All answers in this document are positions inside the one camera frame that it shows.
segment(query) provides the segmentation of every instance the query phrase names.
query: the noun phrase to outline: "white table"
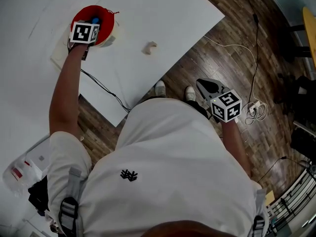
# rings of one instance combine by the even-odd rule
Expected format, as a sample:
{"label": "white table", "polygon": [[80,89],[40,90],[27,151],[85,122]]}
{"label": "white table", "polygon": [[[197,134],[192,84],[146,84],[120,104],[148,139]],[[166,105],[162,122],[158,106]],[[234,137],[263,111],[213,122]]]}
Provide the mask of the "white table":
{"label": "white table", "polygon": [[[82,68],[129,107],[224,17],[208,0],[100,0],[97,5],[119,11],[119,34],[112,46],[92,47]],[[59,68],[67,56],[67,35],[52,55]],[[145,55],[142,50],[151,41],[158,46]],[[114,126],[127,115],[86,75],[80,77],[79,91]]]}

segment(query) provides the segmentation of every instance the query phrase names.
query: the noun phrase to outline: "white sneaker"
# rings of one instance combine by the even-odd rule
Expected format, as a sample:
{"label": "white sneaker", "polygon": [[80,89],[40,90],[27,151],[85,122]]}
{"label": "white sneaker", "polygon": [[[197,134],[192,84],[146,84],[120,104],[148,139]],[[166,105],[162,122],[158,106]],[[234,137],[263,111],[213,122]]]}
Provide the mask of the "white sneaker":
{"label": "white sneaker", "polygon": [[158,81],[155,85],[156,97],[167,97],[166,96],[166,86],[163,81]]}
{"label": "white sneaker", "polygon": [[196,92],[192,86],[188,86],[186,88],[186,100],[187,101],[195,101],[196,100]]}

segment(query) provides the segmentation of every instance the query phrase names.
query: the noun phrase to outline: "red container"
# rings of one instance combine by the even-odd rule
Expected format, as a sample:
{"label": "red container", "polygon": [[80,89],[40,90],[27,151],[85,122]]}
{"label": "red container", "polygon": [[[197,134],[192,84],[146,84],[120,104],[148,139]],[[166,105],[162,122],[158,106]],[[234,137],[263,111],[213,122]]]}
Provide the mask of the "red container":
{"label": "red container", "polygon": [[105,41],[111,34],[114,27],[114,14],[110,10],[103,8],[98,5],[90,5],[88,7],[83,8],[81,11],[77,13],[71,22],[70,29],[73,30],[74,22],[79,20],[91,20],[92,18],[99,18],[101,20],[101,25],[98,34],[98,40],[95,43],[96,45]]}

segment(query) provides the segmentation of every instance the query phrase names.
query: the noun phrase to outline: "power strip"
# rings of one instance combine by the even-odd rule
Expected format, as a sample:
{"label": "power strip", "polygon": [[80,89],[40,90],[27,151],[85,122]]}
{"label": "power strip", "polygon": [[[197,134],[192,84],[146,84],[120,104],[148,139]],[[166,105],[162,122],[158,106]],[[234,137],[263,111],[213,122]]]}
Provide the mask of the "power strip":
{"label": "power strip", "polygon": [[250,106],[249,108],[250,114],[253,114],[255,112],[255,109],[257,110],[260,105],[261,105],[260,101],[257,101],[252,106]]}

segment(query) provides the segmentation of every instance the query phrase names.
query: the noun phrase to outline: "wooden floor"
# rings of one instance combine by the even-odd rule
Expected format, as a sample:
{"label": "wooden floor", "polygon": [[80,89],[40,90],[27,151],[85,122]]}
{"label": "wooden floor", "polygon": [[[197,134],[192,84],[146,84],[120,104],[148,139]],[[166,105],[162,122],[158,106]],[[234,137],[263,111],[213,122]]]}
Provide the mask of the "wooden floor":
{"label": "wooden floor", "polygon": [[[252,9],[247,0],[209,0],[225,18],[218,23],[207,36],[215,42],[242,44],[256,56],[256,26],[252,18]],[[245,111],[238,123],[240,131],[248,131],[242,136],[247,139],[245,146],[252,166],[252,179],[258,181],[274,162],[288,156],[296,161],[304,159],[298,152],[290,148],[293,124],[290,118],[282,114],[282,108],[274,104],[274,97],[284,92],[277,74],[293,74],[296,77],[306,75],[302,59],[289,64],[280,56],[277,45],[278,29],[287,26],[286,20],[272,0],[250,0],[259,18],[259,66],[254,86],[257,98],[268,104],[269,113],[262,122],[254,122],[251,126],[244,124]],[[184,89],[192,85],[196,89],[198,78],[220,80],[229,88],[233,88],[248,101],[254,62],[251,54],[241,47],[221,47],[206,38],[202,38],[193,46],[162,78],[166,84],[168,97],[182,99]],[[203,102],[200,94],[197,101]],[[83,98],[80,99],[79,126],[84,131],[83,144],[91,155],[93,163],[115,149],[118,136],[125,123],[114,128],[105,118],[99,115]],[[218,134],[221,127],[214,121]],[[273,190],[275,197],[282,195],[302,172],[300,166],[289,160],[280,160],[262,179],[260,184]]]}

